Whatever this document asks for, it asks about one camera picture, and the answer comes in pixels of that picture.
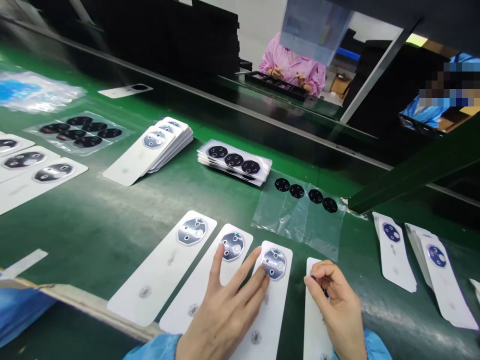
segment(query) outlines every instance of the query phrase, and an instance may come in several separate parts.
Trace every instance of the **hand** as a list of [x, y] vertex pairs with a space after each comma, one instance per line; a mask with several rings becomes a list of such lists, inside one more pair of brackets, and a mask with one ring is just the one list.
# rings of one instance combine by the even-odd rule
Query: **hand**
[[[317, 262], [304, 281], [325, 320], [326, 330], [340, 360], [367, 360], [362, 303], [337, 265]], [[330, 296], [330, 302], [322, 288]]]
[[252, 251], [226, 286], [220, 284], [224, 245], [213, 258], [203, 302], [176, 347], [175, 360], [229, 359], [257, 317], [270, 277], [262, 265], [239, 290], [261, 253]]
[[296, 75], [295, 75], [295, 79], [296, 79], [296, 81], [297, 81], [297, 83], [298, 83], [298, 87], [299, 87], [299, 88], [302, 88], [302, 89], [303, 89], [304, 86], [307, 85], [307, 79], [305, 78], [305, 76], [303, 76], [302, 74], [300, 74], [300, 73], [298, 73], [298, 72], [297, 72]]
[[283, 76], [283, 71], [281, 68], [279, 67], [274, 67], [273, 69], [270, 70], [270, 74], [272, 76], [272, 78], [274, 78], [275, 80], [280, 80], [280, 78]]

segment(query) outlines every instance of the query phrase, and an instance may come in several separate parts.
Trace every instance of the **blue cloth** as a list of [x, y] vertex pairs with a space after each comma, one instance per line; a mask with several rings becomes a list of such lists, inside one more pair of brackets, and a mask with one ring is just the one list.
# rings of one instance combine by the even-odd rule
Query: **blue cloth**
[[[465, 52], [461, 52], [456, 56], [452, 56], [450, 58], [450, 66], [447, 66], [444, 68], [445, 71], [458, 71], [458, 72], [466, 72], [466, 71], [479, 71], [480, 67], [477, 66], [477, 64], [472, 64], [472, 66], [460, 66], [457, 65], [458, 63], [480, 63], [480, 58], [474, 57], [472, 55], [469, 55]], [[461, 89], [460, 94], [457, 94], [458, 91], [455, 93], [451, 93], [452, 98], [461, 98], [462, 97], [462, 92]], [[416, 98], [413, 99], [413, 101], [408, 104], [408, 106], [401, 112], [401, 114], [404, 114], [408, 116], [409, 118], [415, 119], [431, 128], [438, 128], [439, 127], [439, 119], [442, 116], [442, 114], [447, 111], [447, 109], [450, 106], [456, 106], [456, 101], [454, 104], [451, 104], [452, 101], [450, 101], [449, 98], [439, 98], [437, 99], [437, 103], [440, 106], [426, 106], [424, 107], [418, 114], [415, 114], [417, 111], [417, 106], [420, 102], [420, 96], [417, 95]]]
[[0, 287], [0, 348], [20, 335], [55, 302], [35, 289]]
[[[368, 329], [363, 331], [368, 360], [392, 360], [382, 339]], [[175, 350], [182, 335], [162, 334], [143, 346], [137, 346], [123, 360], [175, 360]], [[333, 353], [332, 360], [339, 360]]]

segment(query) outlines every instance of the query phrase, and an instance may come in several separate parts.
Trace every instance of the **worker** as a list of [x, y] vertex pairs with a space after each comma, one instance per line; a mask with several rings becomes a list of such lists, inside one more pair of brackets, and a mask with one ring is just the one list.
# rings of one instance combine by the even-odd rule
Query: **worker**
[[325, 65], [282, 46], [280, 33], [268, 43], [259, 69], [276, 80], [305, 89], [317, 98], [325, 87]]
[[[229, 359], [257, 317], [270, 277], [262, 265], [241, 288], [261, 253], [257, 247], [222, 286], [220, 267], [224, 254], [220, 244], [213, 258], [203, 302], [185, 334], [161, 334], [130, 351], [124, 360], [219, 360]], [[323, 314], [334, 359], [391, 360], [382, 340], [363, 329], [362, 305], [337, 265], [316, 263], [304, 282]], [[330, 301], [322, 288], [326, 289]]]
[[[467, 54], [466, 52], [460, 52], [459, 54], [452, 56], [450, 58], [450, 63], [480, 63], [480, 58]], [[470, 69], [460, 70], [457, 69], [457, 72], [471, 72], [471, 71], [478, 71], [479, 67], [474, 68], [473, 66]], [[461, 82], [462, 79], [459, 79], [460, 83], [456, 85], [462, 86]], [[439, 86], [443, 87], [443, 83], [439, 81]], [[420, 96], [417, 95], [413, 101], [408, 104], [408, 106], [401, 112], [401, 114], [408, 116], [409, 118], [415, 119], [418, 122], [425, 124], [431, 128], [438, 128], [439, 121], [442, 114], [447, 111], [451, 106], [455, 106], [455, 104], [451, 105], [452, 100], [449, 98], [438, 98], [440, 100], [438, 106], [421, 106], [420, 105]]]

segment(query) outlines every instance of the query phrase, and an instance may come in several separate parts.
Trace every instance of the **blue sleeve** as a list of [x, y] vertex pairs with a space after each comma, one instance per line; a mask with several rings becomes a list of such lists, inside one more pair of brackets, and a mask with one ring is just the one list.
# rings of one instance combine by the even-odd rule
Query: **blue sleeve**
[[[368, 360], [392, 360], [389, 351], [382, 339], [373, 331], [364, 329], [366, 355]], [[337, 354], [333, 353], [332, 360], [339, 360]]]
[[162, 334], [143, 346], [137, 346], [123, 360], [175, 360], [175, 350], [182, 335]]

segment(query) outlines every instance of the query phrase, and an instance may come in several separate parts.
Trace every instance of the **pink shirt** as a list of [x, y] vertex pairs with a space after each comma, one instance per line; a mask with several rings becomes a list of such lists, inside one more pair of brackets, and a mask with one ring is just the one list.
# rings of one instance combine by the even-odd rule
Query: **pink shirt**
[[295, 75], [299, 73], [305, 76], [307, 84], [311, 86], [310, 94], [315, 97], [325, 87], [325, 65], [301, 55], [294, 60], [292, 51], [280, 45], [280, 33], [268, 43], [259, 66], [264, 74], [273, 68], [282, 69], [285, 77], [282, 80], [295, 86], [298, 85]]

